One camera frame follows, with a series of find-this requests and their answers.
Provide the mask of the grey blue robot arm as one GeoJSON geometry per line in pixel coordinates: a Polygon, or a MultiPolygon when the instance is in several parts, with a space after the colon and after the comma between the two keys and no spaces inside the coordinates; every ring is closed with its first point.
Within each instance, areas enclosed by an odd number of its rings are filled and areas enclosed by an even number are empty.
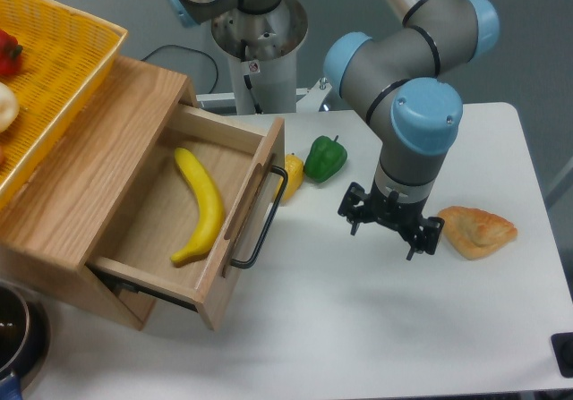
{"type": "MultiPolygon", "coordinates": [[[[295,110],[296,52],[308,32],[296,0],[167,0],[185,27],[210,24],[227,55],[240,115],[295,110]]],[[[362,32],[337,40],[323,74],[381,139],[372,187],[352,183],[339,214],[377,223],[410,251],[434,253],[444,226],[422,212],[458,135],[462,101],[440,75],[491,50],[500,21],[488,0],[388,0],[402,22],[382,41],[362,32]]]]}

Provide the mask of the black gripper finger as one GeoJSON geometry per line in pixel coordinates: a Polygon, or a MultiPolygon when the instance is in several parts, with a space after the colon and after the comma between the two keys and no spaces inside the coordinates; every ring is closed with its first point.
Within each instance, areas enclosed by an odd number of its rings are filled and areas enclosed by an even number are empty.
{"type": "Polygon", "coordinates": [[[434,255],[440,242],[445,220],[441,217],[420,217],[406,230],[406,241],[410,245],[407,260],[415,254],[434,255]]]}
{"type": "Polygon", "coordinates": [[[360,184],[351,182],[338,207],[338,214],[351,225],[350,234],[356,235],[361,224],[372,222],[370,194],[360,184]]]}

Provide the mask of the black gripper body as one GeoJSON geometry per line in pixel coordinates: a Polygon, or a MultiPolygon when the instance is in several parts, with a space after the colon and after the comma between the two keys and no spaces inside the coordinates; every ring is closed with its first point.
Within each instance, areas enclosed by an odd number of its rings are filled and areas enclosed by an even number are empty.
{"type": "Polygon", "coordinates": [[[414,203],[399,200],[398,193],[392,191],[385,196],[375,186],[364,202],[364,222],[377,223],[398,232],[404,240],[413,240],[422,232],[422,212],[428,198],[414,203]]]}

